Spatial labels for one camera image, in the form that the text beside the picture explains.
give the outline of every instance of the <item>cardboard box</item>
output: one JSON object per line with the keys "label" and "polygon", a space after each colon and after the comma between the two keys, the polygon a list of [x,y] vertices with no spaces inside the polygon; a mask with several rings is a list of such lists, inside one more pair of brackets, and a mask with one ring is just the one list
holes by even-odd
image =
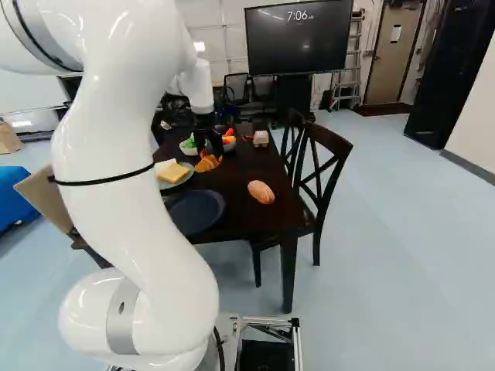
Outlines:
{"label": "cardboard box", "polygon": [[74,224],[63,204],[59,187],[55,183],[48,182],[48,177],[53,175],[51,166],[45,166],[40,171],[14,185],[21,194],[41,215],[55,224],[63,233],[68,234]]}
{"label": "cardboard box", "polygon": [[22,143],[14,130],[4,121],[0,121],[0,155],[13,153],[22,148]]}

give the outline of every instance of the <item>dining table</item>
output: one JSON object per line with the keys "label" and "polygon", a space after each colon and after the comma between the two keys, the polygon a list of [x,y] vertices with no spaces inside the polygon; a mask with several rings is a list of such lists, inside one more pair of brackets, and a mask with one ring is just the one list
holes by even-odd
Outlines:
{"label": "dining table", "polygon": [[[256,148],[247,138],[258,130],[268,131],[267,147]],[[155,162],[175,158],[178,162],[197,164],[199,156],[186,156],[179,148],[179,143],[187,139],[192,131],[192,127],[164,131],[159,138],[159,149],[154,154]],[[236,147],[224,154],[220,166],[208,172],[197,172],[187,182],[161,192],[163,196],[171,196],[179,192],[209,189],[223,196],[225,209],[222,217],[208,230],[187,237],[192,244],[232,240],[249,242],[277,237],[281,241],[282,311],[290,313],[294,295],[297,230],[305,225],[303,203],[292,188],[292,181],[268,124],[263,121],[242,122],[234,125],[234,134]],[[259,203],[251,196],[248,184],[254,180],[262,181],[271,188],[275,194],[272,204]]]}

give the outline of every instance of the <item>blue floor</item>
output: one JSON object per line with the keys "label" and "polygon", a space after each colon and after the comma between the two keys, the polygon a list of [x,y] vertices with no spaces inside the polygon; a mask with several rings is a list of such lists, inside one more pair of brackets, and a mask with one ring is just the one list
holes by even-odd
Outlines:
{"label": "blue floor", "polygon": [[[305,368],[493,370],[495,187],[402,136],[405,115],[316,116],[354,150],[326,218],[321,267],[311,265],[310,238],[299,241],[294,314]],[[274,136],[279,143],[282,132]],[[48,157],[49,145],[35,143],[0,156],[0,165],[33,172]],[[279,315],[278,249],[262,255],[259,289],[246,243],[198,250],[224,311]],[[45,220],[0,239],[1,369],[105,369],[70,350],[56,329],[64,293],[96,269]]]}

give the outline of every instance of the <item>tv stand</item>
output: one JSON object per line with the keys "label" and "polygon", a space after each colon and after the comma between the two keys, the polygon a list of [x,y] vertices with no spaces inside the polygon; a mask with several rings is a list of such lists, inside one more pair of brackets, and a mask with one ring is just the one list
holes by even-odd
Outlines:
{"label": "tv stand", "polygon": [[290,108],[311,119],[312,74],[278,76],[276,91],[279,124],[285,123]]}

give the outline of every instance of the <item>green vegetable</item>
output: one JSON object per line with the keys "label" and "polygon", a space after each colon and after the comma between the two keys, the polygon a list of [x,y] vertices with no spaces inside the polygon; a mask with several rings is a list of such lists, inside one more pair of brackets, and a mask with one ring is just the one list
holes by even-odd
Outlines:
{"label": "green vegetable", "polygon": [[188,148],[188,149],[196,148],[196,143],[194,143],[194,134],[193,133],[191,133],[191,136],[189,137],[189,139],[186,139],[185,141],[182,142],[182,147]]}

